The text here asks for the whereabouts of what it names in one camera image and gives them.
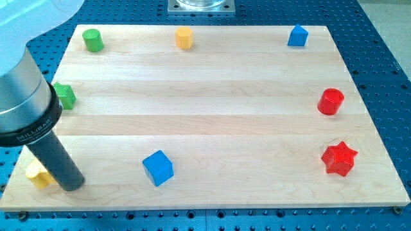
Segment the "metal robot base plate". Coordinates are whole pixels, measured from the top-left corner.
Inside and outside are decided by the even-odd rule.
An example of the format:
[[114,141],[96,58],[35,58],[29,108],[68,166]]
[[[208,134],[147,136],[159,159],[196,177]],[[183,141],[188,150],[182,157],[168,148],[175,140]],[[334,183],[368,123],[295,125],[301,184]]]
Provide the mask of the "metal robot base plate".
[[168,12],[183,13],[234,13],[234,0],[168,0]]

